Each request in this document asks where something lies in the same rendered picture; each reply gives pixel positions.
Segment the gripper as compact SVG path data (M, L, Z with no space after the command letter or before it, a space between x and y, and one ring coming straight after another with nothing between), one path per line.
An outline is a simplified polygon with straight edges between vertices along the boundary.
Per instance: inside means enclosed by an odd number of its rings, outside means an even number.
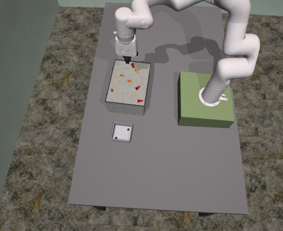
M131 57L138 56L138 46L137 46L137 40L134 35L134 39L130 42L121 42L116 37L115 39L115 51L117 55L123 56L124 61L126 64L129 64L131 61Z

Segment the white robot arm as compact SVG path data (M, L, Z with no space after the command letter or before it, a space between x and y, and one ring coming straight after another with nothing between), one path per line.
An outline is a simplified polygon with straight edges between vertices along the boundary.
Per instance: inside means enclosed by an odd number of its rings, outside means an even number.
M152 27L153 17L149 7L161 4L179 12L202 1L229 13L222 51L227 56L243 56L220 59L206 87L199 91L200 102L207 107L214 107L220 101L228 100L223 92L229 86L230 79L250 77L255 69L260 40L255 34L246 34L251 10L249 0L133 0L131 9L121 7L116 10L114 35L121 42L130 42L134 39L136 29Z

